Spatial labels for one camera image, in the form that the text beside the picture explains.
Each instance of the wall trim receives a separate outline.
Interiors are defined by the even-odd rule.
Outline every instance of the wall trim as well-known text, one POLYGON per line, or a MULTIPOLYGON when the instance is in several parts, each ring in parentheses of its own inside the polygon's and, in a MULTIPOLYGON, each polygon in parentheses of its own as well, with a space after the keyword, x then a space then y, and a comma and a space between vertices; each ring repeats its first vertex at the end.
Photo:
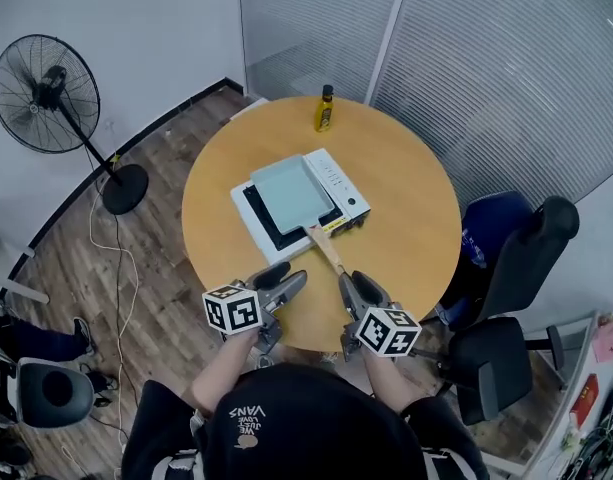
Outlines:
MULTIPOLYGON (((139 144, 142 140, 144 140, 146 137, 148 137, 151 133, 153 133, 157 128, 162 126, 164 123, 170 121, 177 114, 180 114, 181 112, 183 112, 184 110, 189 108, 191 105, 194 105, 195 103, 197 103, 199 100, 205 98, 206 96, 208 96, 208 95, 210 95, 210 94, 212 94, 214 92, 219 91, 220 89, 222 89, 224 87, 230 87, 234 91, 237 91, 239 94, 244 94, 244 88, 240 84, 238 84, 237 82, 231 80, 230 78, 222 78, 220 81, 215 82, 213 85, 208 86, 203 91, 200 91, 197 94, 195 94, 194 96, 191 96, 190 98, 188 98, 187 100, 184 100, 179 105, 177 105, 175 108, 169 110, 163 116, 161 116, 160 118, 156 119, 151 124, 146 126, 146 128, 144 128, 142 131, 137 133, 135 136, 133 136, 131 139, 129 139, 123 146, 121 146, 117 150, 117 154, 120 155, 120 156, 126 154, 134 146, 139 144)), ((106 159, 106 161, 108 162, 112 158, 112 156, 113 155, 109 156, 106 159)), ((53 227, 55 222, 57 222, 57 220, 62 215, 64 215, 64 213, 66 213, 66 210, 68 210, 68 208, 70 208, 70 205, 73 204, 75 202, 75 200, 80 195, 82 195, 84 193, 84 191, 90 185, 92 185, 92 183, 103 172, 105 172, 103 167, 101 165, 98 166, 94 171, 92 171, 77 186, 77 188, 75 190, 73 190, 73 192, 64 200, 64 202, 61 205, 59 205, 59 208, 57 208, 57 210, 55 210, 55 213, 53 213, 50 216, 50 218, 44 223, 44 225, 41 227, 41 229, 37 232, 37 234, 30 241, 30 244, 28 244, 28 246, 31 249, 34 249, 35 247, 37 247, 39 245, 39 243, 46 236, 48 231, 53 227)), ((20 256, 20 258, 17 260, 17 263, 15 263, 15 265, 12 268, 12 270, 10 271, 10 274, 8 274, 8 279, 15 279, 15 277, 17 277, 17 274, 19 274, 19 272, 21 271, 22 267, 26 263, 27 259, 28 259, 28 256, 26 256, 25 254, 22 254, 20 256)), ((3 300, 4 296, 6 295, 6 292, 7 292, 7 290, 5 288, 2 288, 0 290, 0 299, 3 300)))
POLYGON ((368 89, 366 89, 366 96, 364 97, 364 105, 370 105, 370 102, 373 99, 373 92, 375 91, 375 87, 377 86, 377 80, 379 80, 379 74, 382 72, 382 67, 384 65, 384 59, 386 58, 386 53, 388 52, 388 48, 391 44, 393 30, 395 30, 395 24, 397 23, 397 19, 399 18, 399 13, 402 9, 403 3, 404 3, 404 0, 393 0, 393 5, 390 9, 390 15, 388 17, 388 22, 386 23, 386 27, 384 28, 384 35, 382 36, 382 43, 379 47, 377 58, 375 59, 375 66, 373 67, 373 74, 370 77, 370 82, 368 82, 368 89))

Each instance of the chair backrest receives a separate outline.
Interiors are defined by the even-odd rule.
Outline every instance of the chair backrest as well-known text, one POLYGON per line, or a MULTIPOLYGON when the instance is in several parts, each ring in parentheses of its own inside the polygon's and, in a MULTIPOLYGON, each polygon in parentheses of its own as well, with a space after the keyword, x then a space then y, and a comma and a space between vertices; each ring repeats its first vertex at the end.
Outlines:
POLYGON ((17 363, 17 417, 35 428, 82 421, 93 408, 94 390, 83 373, 58 363, 22 357, 17 363))
POLYGON ((504 243, 476 321, 526 309, 578 231, 575 205, 559 196, 546 199, 504 243))
POLYGON ((462 219, 489 265, 497 263, 510 234, 530 221, 533 209, 526 198, 515 190, 498 192, 471 201, 462 219))

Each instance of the hand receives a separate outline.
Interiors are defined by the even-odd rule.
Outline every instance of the hand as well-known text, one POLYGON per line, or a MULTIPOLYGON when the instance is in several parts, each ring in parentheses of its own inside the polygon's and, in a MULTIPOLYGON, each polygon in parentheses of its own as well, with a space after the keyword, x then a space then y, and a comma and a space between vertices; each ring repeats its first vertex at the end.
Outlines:
POLYGON ((260 329, 261 327, 254 327, 252 329, 238 332, 237 334, 231 334, 226 341, 235 341, 237 343, 241 343, 242 346, 253 348, 259 339, 260 329))

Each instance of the black baseboard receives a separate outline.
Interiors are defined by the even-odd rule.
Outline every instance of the black baseboard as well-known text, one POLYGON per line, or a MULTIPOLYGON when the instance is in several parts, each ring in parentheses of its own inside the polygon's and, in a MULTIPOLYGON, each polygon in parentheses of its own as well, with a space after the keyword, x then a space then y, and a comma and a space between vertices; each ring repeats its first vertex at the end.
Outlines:
MULTIPOLYGON (((188 107, 190 107, 191 105, 197 103, 202 98, 205 98, 209 94, 212 94, 212 93, 220 90, 223 87, 230 87, 231 89, 233 89, 234 91, 237 91, 240 94, 244 93, 244 88, 240 84, 238 84, 237 82, 234 82, 230 78, 223 78, 219 82, 214 83, 210 87, 207 87, 203 91, 200 91, 197 94, 195 94, 194 96, 191 96, 187 100, 183 101, 182 103, 177 105, 175 108, 173 108, 173 109, 169 110, 168 112, 166 112, 159 119, 156 119, 155 121, 153 121, 146 128, 144 128, 141 132, 139 132, 133 138, 128 140, 122 147, 120 147, 117 150, 117 154, 120 155, 120 156, 126 154, 128 151, 130 151, 131 148, 133 148, 134 146, 139 144, 142 140, 144 140, 151 133, 153 133, 157 128, 162 126, 164 123, 170 121, 177 114, 183 112, 188 107)), ((41 227, 39 232, 30 241, 30 244, 28 244, 28 246, 31 249, 34 249, 35 247, 37 247, 39 242, 41 242, 42 239, 46 236, 46 233, 48 233, 50 228, 53 227, 53 224, 55 224, 55 222, 57 222, 57 220, 62 215, 64 215, 66 210, 68 208, 70 208, 70 205, 73 204, 75 202, 75 200, 79 196, 81 196, 83 194, 84 190, 86 190, 103 172, 104 172, 104 169, 101 166, 97 167, 97 169, 95 169, 93 172, 91 172, 86 177, 86 179, 84 179, 84 181, 82 181, 79 184, 79 186, 75 190, 73 190, 73 192, 64 200, 64 202, 59 206, 59 208, 57 208, 55 213, 53 213, 50 216, 50 218, 46 221, 46 223, 41 227)), ((8 279, 15 279, 17 274, 19 274, 19 272, 21 271, 22 267, 24 266, 24 263, 26 263, 27 259, 28 259, 28 256, 26 256, 25 254, 21 255, 19 260, 17 260, 17 263, 15 263, 15 266, 13 267, 13 269, 10 271, 10 274, 8 275, 8 279)), ((0 290, 0 299, 3 299, 5 295, 6 295, 6 289, 2 288, 0 290)))

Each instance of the person's leg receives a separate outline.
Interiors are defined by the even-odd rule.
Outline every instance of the person's leg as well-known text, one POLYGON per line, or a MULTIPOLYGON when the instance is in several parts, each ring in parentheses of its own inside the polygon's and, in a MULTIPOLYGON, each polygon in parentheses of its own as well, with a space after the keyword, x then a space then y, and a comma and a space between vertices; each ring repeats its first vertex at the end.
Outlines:
POLYGON ((17 319, 13 320, 13 333, 19 357, 63 362, 94 352, 88 325, 80 318, 75 319, 73 334, 40 329, 17 319))

